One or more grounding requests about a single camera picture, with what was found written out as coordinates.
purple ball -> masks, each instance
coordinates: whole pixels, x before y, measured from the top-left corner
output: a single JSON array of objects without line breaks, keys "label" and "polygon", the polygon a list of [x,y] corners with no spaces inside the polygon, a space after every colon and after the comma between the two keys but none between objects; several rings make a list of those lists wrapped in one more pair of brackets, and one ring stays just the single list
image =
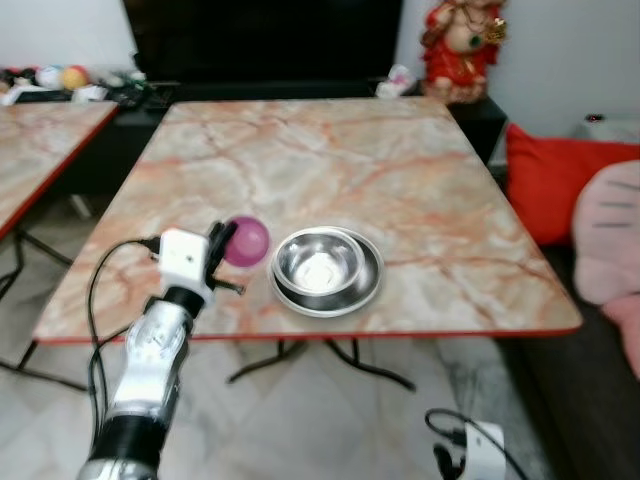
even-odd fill
[{"label": "purple ball", "polygon": [[247,216],[230,219],[238,225],[225,250],[224,259],[236,267],[252,267],[269,250],[269,231],[264,224]]}]

marble table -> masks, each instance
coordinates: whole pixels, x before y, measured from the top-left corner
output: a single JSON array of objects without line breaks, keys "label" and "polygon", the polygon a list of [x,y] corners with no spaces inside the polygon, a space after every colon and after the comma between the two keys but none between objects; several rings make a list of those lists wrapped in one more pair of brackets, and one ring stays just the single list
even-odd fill
[{"label": "marble table", "polygon": [[[170,226],[260,218],[276,245],[337,225],[380,249],[386,277],[363,310],[335,319],[291,312],[263,262],[219,277],[196,339],[556,335],[581,318],[447,109],[430,99],[174,105],[60,284],[35,329],[42,343],[88,342],[85,293],[99,257]],[[140,248],[116,254],[96,293],[107,335],[160,293]]]},{"label": "marble table", "polygon": [[111,102],[0,108],[0,239],[115,111]]}]

stainless steel bowl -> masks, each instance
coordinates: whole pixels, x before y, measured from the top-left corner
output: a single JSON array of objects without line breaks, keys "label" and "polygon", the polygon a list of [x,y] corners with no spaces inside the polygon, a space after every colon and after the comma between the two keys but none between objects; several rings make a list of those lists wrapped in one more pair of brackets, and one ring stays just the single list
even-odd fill
[{"label": "stainless steel bowl", "polygon": [[310,317],[338,317],[363,307],[378,293],[384,272],[380,252],[362,235],[342,228],[339,230],[352,237],[362,249],[364,265],[358,278],[339,292],[324,296],[307,296],[289,290],[278,280],[275,271],[272,271],[269,281],[276,296],[287,307]]},{"label": "stainless steel bowl", "polygon": [[287,290],[321,297],[353,285],[363,264],[362,248],[353,238],[335,227],[315,227],[287,237],[272,268]]}]

television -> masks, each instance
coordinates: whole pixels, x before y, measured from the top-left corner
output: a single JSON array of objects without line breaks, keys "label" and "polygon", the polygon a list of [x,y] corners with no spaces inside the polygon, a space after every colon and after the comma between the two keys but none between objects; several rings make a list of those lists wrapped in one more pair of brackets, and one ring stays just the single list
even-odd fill
[{"label": "television", "polygon": [[123,0],[149,81],[373,80],[402,0]]}]

tiled floor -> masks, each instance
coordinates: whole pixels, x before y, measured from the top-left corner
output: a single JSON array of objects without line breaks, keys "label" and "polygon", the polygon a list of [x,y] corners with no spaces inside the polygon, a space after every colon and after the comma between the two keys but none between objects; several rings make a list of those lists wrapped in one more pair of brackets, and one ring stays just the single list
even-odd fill
[{"label": "tiled floor", "polygon": [[[73,256],[94,224],[57,203],[31,232]],[[11,261],[4,248],[0,272]],[[12,360],[28,345],[38,312],[63,275],[33,250],[27,261],[0,303],[0,356]],[[162,480],[439,479],[431,453],[439,439],[423,422],[433,407],[460,408],[501,423],[507,445],[530,476],[552,478],[490,340],[362,342],[364,361],[407,375],[417,394],[352,370],[321,344],[290,363],[225,384],[230,373],[274,349],[260,342],[192,344]],[[29,366],[84,383],[88,356],[87,347],[40,347]],[[121,347],[108,347],[106,358],[115,380]],[[90,425],[85,396],[0,371],[3,478],[74,478],[87,455]]]}]

